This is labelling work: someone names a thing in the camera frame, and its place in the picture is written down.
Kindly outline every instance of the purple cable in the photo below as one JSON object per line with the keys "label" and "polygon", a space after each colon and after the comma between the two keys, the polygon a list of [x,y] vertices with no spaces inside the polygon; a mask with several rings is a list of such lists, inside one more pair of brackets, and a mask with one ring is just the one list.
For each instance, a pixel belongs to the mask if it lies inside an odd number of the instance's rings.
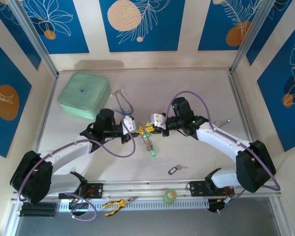
{"label": "purple cable", "polygon": [[[42,159],[40,159],[34,166],[33,168],[31,168],[31,170],[29,171],[29,173],[26,175],[26,177],[24,178],[22,184],[21,184],[21,187],[19,189],[19,192],[18,192],[18,196],[17,196],[17,199],[19,202],[24,202],[26,199],[21,199],[21,194],[22,194],[22,191],[24,189],[24,186],[25,184],[27,183],[28,179],[30,178],[31,174],[34,172],[35,169],[37,169],[37,167],[43,162],[45,161],[48,157],[51,157],[52,155],[56,154],[57,152],[65,149],[65,148],[68,148],[72,145],[76,145],[76,144],[79,144],[79,143],[84,143],[84,142],[92,142],[92,143],[95,143],[99,146],[101,146],[102,148],[104,148],[109,154],[113,155],[113,156],[116,156],[116,157],[122,157],[122,158],[125,158],[125,157],[130,157],[134,154],[135,150],[136,150],[136,143],[134,142],[134,138],[131,134],[131,132],[129,131],[129,129],[127,128],[127,126],[124,124],[123,122],[123,118],[121,120],[121,123],[122,125],[125,127],[125,129],[127,130],[128,134],[130,135],[130,138],[132,140],[132,143],[133,143],[133,150],[130,154],[126,155],[126,156],[121,156],[121,155],[117,155],[111,151],[109,151],[105,146],[103,146],[100,142],[96,141],[96,140],[93,140],[93,139],[83,139],[83,140],[78,140],[77,142],[71,142],[71,143],[68,143],[62,147],[59,147],[58,149],[54,150],[52,152],[52,154],[47,154],[46,156],[44,156]],[[85,199],[85,198],[82,198],[81,196],[79,196],[80,199],[86,201],[88,203],[88,201]]]}
{"label": "purple cable", "polygon": [[[234,142],[234,143],[237,144],[237,140],[234,139],[233,137],[231,137],[231,136],[229,136],[229,135],[227,135],[227,134],[225,134],[225,133],[223,133],[223,132],[221,132],[221,131],[219,131],[219,130],[217,130],[217,129],[214,130],[214,126],[213,126],[213,123],[212,123],[212,121],[211,121],[210,112],[209,112],[209,110],[208,110],[208,107],[207,107],[206,103],[204,102],[204,100],[203,100],[199,95],[197,95],[195,92],[192,92],[192,91],[188,91],[188,90],[181,91],[181,92],[177,93],[177,94],[172,98],[172,100],[170,101],[170,103],[169,103],[169,105],[168,105],[167,111],[166,111],[165,120],[164,120],[163,123],[161,123],[161,125],[165,124],[165,122],[166,122],[166,120],[167,120],[167,118],[168,118],[169,110],[170,110],[170,108],[171,108],[171,106],[172,106],[172,103],[173,103],[174,99],[175,99],[176,97],[178,97],[179,95],[181,95],[182,93],[190,93],[190,94],[196,96],[198,99],[200,99],[200,101],[203,103],[203,105],[204,105],[204,107],[205,107],[205,109],[206,109],[207,119],[208,119],[208,122],[209,122],[209,124],[210,124],[211,129],[212,129],[214,132],[216,132],[216,133],[218,133],[218,134],[224,136],[225,138],[227,138],[227,139],[229,139],[229,140],[231,140],[232,142]],[[253,152],[253,150],[249,149],[249,147],[247,147],[246,145],[244,145],[244,144],[242,144],[242,143],[239,143],[239,145],[240,145],[242,148],[246,149],[248,152],[250,152],[250,153],[253,155],[253,157],[254,157],[254,158],[260,163],[260,165],[265,169],[265,171],[267,172],[267,174],[271,177],[271,179],[273,180],[273,182],[274,182],[275,185],[276,185],[276,188],[271,187],[271,186],[267,186],[267,185],[263,185],[263,187],[268,188],[268,189],[271,189],[271,190],[274,190],[274,191],[280,191],[280,190],[281,190],[281,187],[280,187],[279,183],[277,182],[276,178],[275,178],[274,175],[271,173],[271,171],[269,170],[269,168],[263,163],[263,161],[262,161],[262,160],[261,160],[261,159],[260,159],[260,158],[259,158],[254,152]],[[241,192],[240,192],[240,193],[234,198],[234,200],[232,200],[232,202],[235,201],[235,200],[237,200],[237,199],[243,194],[244,191],[245,191],[245,189],[242,190],[242,191],[241,191]]]}
{"label": "purple cable", "polygon": [[73,217],[74,219],[76,219],[76,220],[80,220],[80,221],[92,221],[92,220],[94,220],[94,219],[96,218],[96,216],[97,216],[97,210],[96,210],[96,207],[95,207],[90,201],[88,201],[87,199],[85,199],[85,198],[83,198],[83,197],[81,197],[81,196],[79,196],[79,195],[77,195],[77,194],[75,194],[75,193],[65,193],[65,194],[70,195],[70,196],[75,197],[75,198],[82,199],[82,200],[85,201],[88,205],[90,205],[90,206],[94,209],[94,211],[95,211],[95,214],[94,214],[94,216],[93,216],[92,218],[90,218],[90,219],[81,219],[81,218],[79,218],[79,217],[76,217],[76,216],[73,214],[73,209],[74,209],[74,207],[73,207],[73,208],[70,210],[70,214],[72,215],[72,217]]}

